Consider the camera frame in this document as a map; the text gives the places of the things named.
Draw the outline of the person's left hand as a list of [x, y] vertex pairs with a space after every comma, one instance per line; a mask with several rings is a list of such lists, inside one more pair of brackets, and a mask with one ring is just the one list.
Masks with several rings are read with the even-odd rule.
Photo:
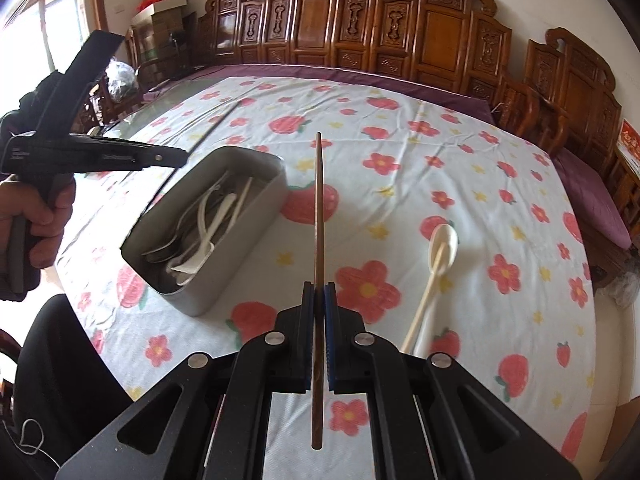
[[76, 195], [75, 180], [71, 180], [58, 193], [55, 205], [49, 207], [38, 191], [29, 184], [6, 178], [1, 182], [1, 274], [6, 275], [8, 267], [8, 244], [12, 223], [24, 217], [32, 224], [30, 232], [39, 242], [30, 250], [29, 261], [36, 269], [52, 266], [61, 246], [64, 229], [73, 212]]

